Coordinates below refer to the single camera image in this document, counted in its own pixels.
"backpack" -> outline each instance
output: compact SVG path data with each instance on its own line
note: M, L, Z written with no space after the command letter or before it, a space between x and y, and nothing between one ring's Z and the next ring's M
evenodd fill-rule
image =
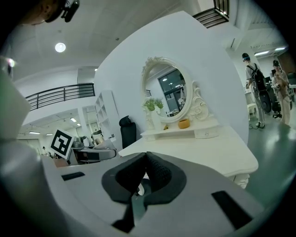
M265 86L265 80L262 72L260 71L259 68L257 68L257 65L255 64L256 69L253 69L251 66L247 65L248 68L253 70L252 72L252 85L254 88L254 92L260 92L260 91L265 91L266 86Z

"sneaker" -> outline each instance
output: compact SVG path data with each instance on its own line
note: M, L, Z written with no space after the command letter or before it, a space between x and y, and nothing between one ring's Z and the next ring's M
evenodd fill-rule
M259 126L259 124L260 123L256 123L256 127L259 127L259 128L264 128L265 127L265 124L260 124L260 126Z

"oval mirror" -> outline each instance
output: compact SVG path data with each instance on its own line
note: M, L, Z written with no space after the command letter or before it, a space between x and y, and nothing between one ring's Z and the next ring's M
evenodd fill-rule
M185 105L187 90L184 77L170 64L154 65L146 78L145 89L146 97L162 102L163 108L158 111L162 117L176 116Z

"balcony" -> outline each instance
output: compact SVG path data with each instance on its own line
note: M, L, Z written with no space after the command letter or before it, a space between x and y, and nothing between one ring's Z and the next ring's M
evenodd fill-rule
M95 96L93 83L83 83L64 87L57 87L27 96L32 110L36 110L55 103Z
M214 7L193 16L206 28L229 21L229 0L214 0Z

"black rubber pad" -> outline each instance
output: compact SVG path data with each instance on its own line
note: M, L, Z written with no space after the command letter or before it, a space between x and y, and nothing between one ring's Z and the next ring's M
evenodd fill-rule
M146 207L171 202L187 182L184 171L178 166L147 152L109 169L102 177L102 186L113 201L129 204L145 172L152 191L144 199Z
M85 174L82 172L76 172L76 173L72 173L72 174L68 174L68 175L62 175L62 178L64 181L67 181L67 180L72 180L72 179L79 178L82 176L85 176Z
M225 191L212 193L234 228L239 229L248 224L252 218Z

